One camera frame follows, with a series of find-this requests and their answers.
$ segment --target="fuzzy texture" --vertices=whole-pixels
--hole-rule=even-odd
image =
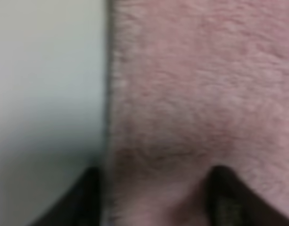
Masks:
[[[115,0],[117,226],[206,226],[232,167],[289,217],[289,0]]]

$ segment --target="white wall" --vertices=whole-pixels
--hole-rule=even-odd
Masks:
[[[44,213],[102,146],[104,0],[0,0],[0,226]]]

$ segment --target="pink fluffy rug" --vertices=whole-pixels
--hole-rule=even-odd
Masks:
[[[117,226],[206,226],[233,168],[289,217],[289,0],[115,0]]]

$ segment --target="pink carpet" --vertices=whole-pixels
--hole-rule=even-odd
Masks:
[[[115,225],[208,225],[217,164],[289,217],[289,0],[114,2]]]

